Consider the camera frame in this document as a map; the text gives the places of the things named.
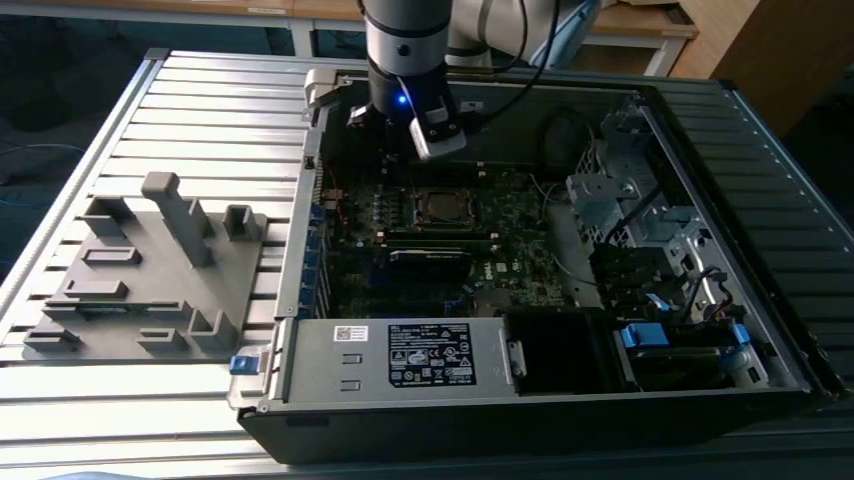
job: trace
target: power supply label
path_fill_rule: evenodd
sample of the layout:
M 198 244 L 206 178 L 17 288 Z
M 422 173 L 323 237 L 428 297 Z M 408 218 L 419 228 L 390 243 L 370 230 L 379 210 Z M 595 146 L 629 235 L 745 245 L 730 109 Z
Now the power supply label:
M 395 388 L 475 385 L 468 324 L 388 325 L 388 382 Z

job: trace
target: barcode sticker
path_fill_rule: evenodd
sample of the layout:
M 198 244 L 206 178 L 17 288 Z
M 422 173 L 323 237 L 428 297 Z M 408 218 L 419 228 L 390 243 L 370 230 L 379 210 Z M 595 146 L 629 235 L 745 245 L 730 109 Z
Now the barcode sticker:
M 284 10 L 279 8 L 247 8 L 250 13 L 267 13 L 268 15 L 284 15 Z
M 359 326 L 335 326 L 335 336 L 332 338 L 335 342 L 367 342 L 368 341 L 368 327 L 367 325 Z

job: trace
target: dark floor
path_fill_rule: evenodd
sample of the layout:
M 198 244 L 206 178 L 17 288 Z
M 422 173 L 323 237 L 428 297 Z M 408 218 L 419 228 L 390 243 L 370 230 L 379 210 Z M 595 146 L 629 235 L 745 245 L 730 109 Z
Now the dark floor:
M 286 31 L 262 28 L 123 22 L 120 37 L 108 38 L 104 24 L 0 16 L 0 142 L 66 143 L 86 147 L 102 126 L 150 47 L 234 53 L 292 54 Z M 356 58 L 364 51 L 359 34 L 323 33 L 322 56 Z M 71 107 L 70 119 L 55 128 L 24 132 L 4 119 L 7 110 L 27 95 L 45 94 L 45 79 L 55 86 L 48 96 Z M 805 117 L 786 145 L 849 221 L 854 220 L 854 81 Z M 62 116 L 45 106 L 40 118 Z M 7 145 L 0 145 L 0 152 Z M 47 207 L 12 206 L 50 203 L 75 167 L 67 151 L 25 150 L 0 156 L 0 279 L 29 240 Z

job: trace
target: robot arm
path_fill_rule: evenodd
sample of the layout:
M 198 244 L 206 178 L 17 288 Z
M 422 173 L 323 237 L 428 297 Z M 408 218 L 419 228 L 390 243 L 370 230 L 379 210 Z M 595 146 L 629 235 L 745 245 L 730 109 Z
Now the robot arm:
M 466 147 L 444 78 L 451 10 L 452 0 L 363 1 L 371 107 L 392 129 L 406 126 L 423 160 Z
M 392 145 L 402 137 L 411 138 L 422 160 L 466 148 L 464 125 L 446 79 L 446 55 L 450 63 L 471 65 L 466 59 L 489 56 L 494 46 L 541 69 L 569 63 L 599 0 L 553 1 L 559 2 L 557 22 L 551 18 L 555 4 L 547 0 L 359 0 L 371 104 L 354 118 L 382 124 L 387 152 L 402 150 Z

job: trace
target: cable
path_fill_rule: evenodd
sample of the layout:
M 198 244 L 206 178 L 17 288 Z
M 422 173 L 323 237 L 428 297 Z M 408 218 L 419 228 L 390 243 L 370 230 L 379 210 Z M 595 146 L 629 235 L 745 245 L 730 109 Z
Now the cable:
M 529 177 L 531 177 L 531 181 L 534 182 L 534 186 L 537 187 L 537 191 L 539 192 L 539 194 L 546 197 L 546 191 L 543 190 L 543 187 L 539 186 L 539 183 L 537 183 L 537 177 L 534 176 L 533 173 L 529 173 Z
M 706 317 L 706 320 L 714 320 L 721 312 L 723 312 L 733 305 L 733 292 L 723 286 L 723 282 L 718 282 L 718 290 L 723 292 L 726 298 L 721 302 L 721 305 L 711 311 L 711 314 Z
M 551 16 L 551 26 L 549 27 L 549 40 L 546 41 L 546 52 L 543 56 L 543 62 L 541 63 L 539 68 L 537 69 L 537 73 L 531 77 L 531 80 L 525 85 L 525 87 L 522 87 L 522 90 L 519 91 L 517 96 L 498 110 L 495 110 L 493 113 L 487 114 L 483 117 L 481 126 L 485 126 L 490 122 L 493 122 L 498 117 L 501 117 L 505 114 L 505 112 L 507 112 L 507 110 L 510 110 L 517 105 L 517 103 L 522 101 L 522 99 L 527 96 L 531 89 L 539 82 L 541 77 L 543 76 L 543 72 L 546 71 L 546 65 L 549 64 L 549 59 L 551 57 L 551 48 L 554 47 L 554 44 L 555 44 L 555 35 L 558 34 L 558 20 L 561 19 L 561 0 L 554 0 L 554 2 L 555 2 L 555 9 Z
M 7 155 L 9 153 L 19 152 L 21 150 L 27 150 L 27 149 L 59 149 L 59 150 L 74 150 L 78 153 L 86 153 L 84 149 L 82 149 L 80 147 L 75 147 L 74 145 L 64 145 L 59 143 L 37 143 L 33 145 L 20 145 L 17 147 L 9 148 L 8 150 L 4 150 L 0 152 L 0 156 Z
M 23 203 L 23 202 L 9 202 L 8 200 L 0 200 L 0 205 L 8 205 L 9 207 L 21 207 L 21 208 L 37 208 L 47 207 L 54 202 L 43 202 L 43 203 Z
M 694 305 L 694 300 L 697 299 L 697 293 L 699 292 L 699 287 L 703 284 L 703 280 L 706 280 L 706 277 L 717 272 L 721 272 L 721 269 L 714 265 L 709 265 L 693 280 L 691 286 L 689 288 L 689 294 L 685 297 L 685 313 L 682 313 L 679 316 L 679 323 L 685 323 L 691 316 L 691 307 Z
M 563 266 L 563 264 L 561 263 L 561 260 L 558 259 L 558 255 L 555 255 L 554 253 L 551 254 L 551 258 L 555 261 L 555 265 L 558 265 L 558 268 L 561 269 L 561 271 L 563 271 L 563 273 L 566 273 L 570 278 L 573 280 L 575 280 L 577 282 L 582 282 L 586 283 L 587 285 L 593 285 L 594 287 L 598 287 L 599 285 L 597 284 L 597 282 L 591 282 L 590 280 L 585 280 L 583 278 L 581 278 L 579 276 L 577 276 L 573 272 L 570 272 L 570 270 Z
M 525 0 L 519 0 L 519 10 L 522 11 L 522 45 L 519 45 L 519 53 L 514 59 L 507 62 L 506 65 L 497 67 L 493 69 L 493 73 L 505 73 L 507 72 L 513 66 L 517 64 L 519 60 L 522 60 L 522 56 L 525 55 L 525 49 L 529 48 L 529 7 L 525 5 Z
M 621 219 L 621 221 L 617 222 L 617 225 L 614 225 L 614 228 L 609 230 L 609 233 L 605 236 L 605 239 L 602 240 L 603 244 L 607 245 L 611 242 L 611 239 L 617 235 L 617 232 L 619 232 L 626 227 L 626 225 L 629 225 L 629 223 L 635 219 L 635 217 L 641 215 L 643 210 L 646 210 L 646 207 L 649 207 L 650 204 L 653 203 L 653 200 L 655 200 L 655 197 L 658 197 L 659 193 L 662 193 L 662 186 L 657 185 L 655 188 L 650 190 L 650 193 L 646 194 L 646 197 L 641 199 L 641 201 L 638 202 L 638 205 L 635 205 L 635 208 L 633 208 L 631 212 L 629 212 L 629 215 L 626 215 Z

